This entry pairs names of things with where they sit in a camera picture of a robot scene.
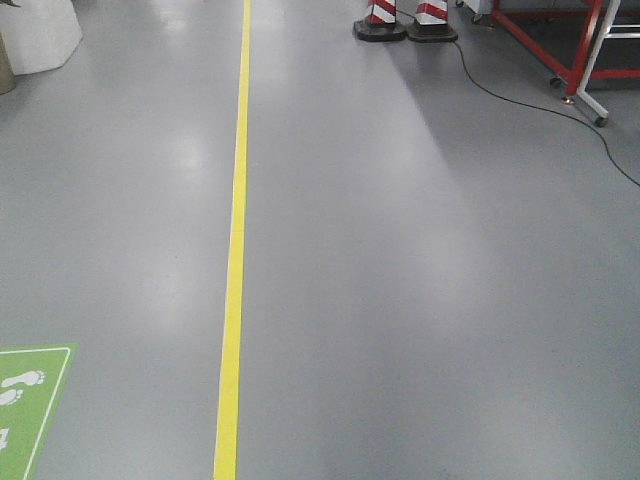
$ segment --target white footprint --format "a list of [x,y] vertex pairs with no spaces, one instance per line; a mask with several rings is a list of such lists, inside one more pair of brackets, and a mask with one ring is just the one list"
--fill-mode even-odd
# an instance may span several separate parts
[[24,390],[9,390],[8,392],[4,392],[0,394],[0,407],[7,407],[9,405],[13,405],[18,400],[22,398],[22,394]]
[[18,383],[24,383],[27,387],[33,387],[34,385],[41,385],[44,383],[45,375],[40,370],[32,370],[30,372],[23,373],[17,377],[7,378],[0,384],[2,388],[10,388]]

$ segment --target black cable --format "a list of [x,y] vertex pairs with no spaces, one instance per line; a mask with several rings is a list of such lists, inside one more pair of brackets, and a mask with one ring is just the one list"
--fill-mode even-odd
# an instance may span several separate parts
[[604,148],[605,148],[605,150],[607,152],[607,157],[609,157],[609,161],[613,164],[613,166],[616,167],[616,169],[618,169],[618,171],[622,175],[624,175],[630,182],[635,184],[637,187],[640,187],[640,182],[638,180],[636,180],[635,178],[633,178],[631,175],[629,175],[627,172],[625,172],[622,169],[622,167],[620,167],[620,165],[618,165],[618,163],[614,160],[613,156],[611,155],[611,151],[609,150],[609,144],[607,143],[605,138],[602,136],[602,134],[600,132],[598,132],[598,130],[596,130],[594,127],[589,125],[587,122],[584,122],[584,121],[580,120],[579,118],[572,117],[571,115],[567,115],[566,113],[556,112],[555,110],[551,110],[549,108],[537,107],[535,105],[529,105],[528,103],[523,103],[523,102],[518,102],[516,100],[511,100],[510,98],[506,98],[506,97],[503,97],[502,95],[498,95],[497,93],[492,92],[488,88],[483,87],[469,73],[469,69],[467,68],[467,62],[465,61],[465,58],[464,58],[464,52],[462,51],[462,47],[460,47],[460,45],[458,45],[458,42],[454,42],[454,45],[458,49],[458,52],[460,52],[460,58],[462,59],[462,68],[464,69],[464,73],[467,75],[467,77],[469,78],[471,83],[473,83],[476,87],[478,87],[483,92],[488,93],[492,97],[498,98],[500,100],[504,100],[505,102],[513,103],[515,105],[520,105],[521,107],[532,108],[534,110],[539,110],[541,112],[552,113],[554,115],[558,115],[559,117],[564,117],[564,118],[568,118],[570,120],[573,120],[574,122],[577,122],[580,125],[584,125],[585,127],[587,127],[589,130],[591,130],[593,133],[595,133],[600,138],[600,140],[602,141],[602,143],[604,145]]

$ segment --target black cone base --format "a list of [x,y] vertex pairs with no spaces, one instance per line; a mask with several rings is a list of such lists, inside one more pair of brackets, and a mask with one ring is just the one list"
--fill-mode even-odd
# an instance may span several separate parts
[[365,20],[353,24],[353,33],[365,42],[397,42],[407,36],[405,28],[399,23],[374,26]]
[[413,23],[407,27],[407,35],[409,40],[419,43],[455,42],[458,39],[458,34],[449,24],[432,27]]

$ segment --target red and white striped cone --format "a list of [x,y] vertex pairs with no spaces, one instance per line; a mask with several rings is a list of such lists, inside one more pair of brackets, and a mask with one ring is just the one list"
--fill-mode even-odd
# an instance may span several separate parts
[[393,42],[407,35],[404,26],[396,22],[396,0],[367,0],[364,20],[355,22],[353,31],[367,42]]
[[416,19],[407,27],[414,42],[455,42],[458,34],[449,26],[447,0],[420,0]]

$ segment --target yellow floor tape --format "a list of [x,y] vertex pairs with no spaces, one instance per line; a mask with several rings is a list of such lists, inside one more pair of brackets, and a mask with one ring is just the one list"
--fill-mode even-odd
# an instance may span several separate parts
[[242,293],[244,285],[244,231],[247,204],[250,52],[251,0],[244,0],[238,125],[236,132],[236,163],[233,175],[233,207],[222,365],[220,368],[218,428],[213,468],[214,480],[235,480],[238,468],[240,344],[242,334]]

